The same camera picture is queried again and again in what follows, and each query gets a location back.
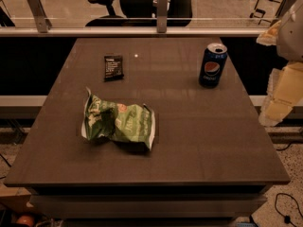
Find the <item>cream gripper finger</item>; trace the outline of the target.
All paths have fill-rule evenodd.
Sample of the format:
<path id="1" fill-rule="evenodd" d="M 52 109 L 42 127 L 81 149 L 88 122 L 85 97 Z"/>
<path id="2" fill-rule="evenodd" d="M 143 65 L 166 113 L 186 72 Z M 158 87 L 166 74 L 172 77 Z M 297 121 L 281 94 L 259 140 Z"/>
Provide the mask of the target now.
<path id="1" fill-rule="evenodd" d="M 265 32 L 259 34 L 257 37 L 257 43 L 266 46 L 276 45 L 276 38 L 280 24 L 281 21 L 277 21 L 272 26 L 270 26 Z"/>
<path id="2" fill-rule="evenodd" d="M 270 74 L 258 121 L 273 127 L 280 123 L 303 98 L 303 63 L 289 62 L 281 70 Z"/>

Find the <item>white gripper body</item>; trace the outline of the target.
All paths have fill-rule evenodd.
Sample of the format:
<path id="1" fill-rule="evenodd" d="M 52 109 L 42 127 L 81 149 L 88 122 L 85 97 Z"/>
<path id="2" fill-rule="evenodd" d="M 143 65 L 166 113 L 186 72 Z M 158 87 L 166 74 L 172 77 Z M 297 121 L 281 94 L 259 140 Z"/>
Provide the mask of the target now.
<path id="1" fill-rule="evenodd" d="M 288 61 L 303 61 L 303 0 L 296 0 L 283 15 L 276 50 L 280 57 Z"/>

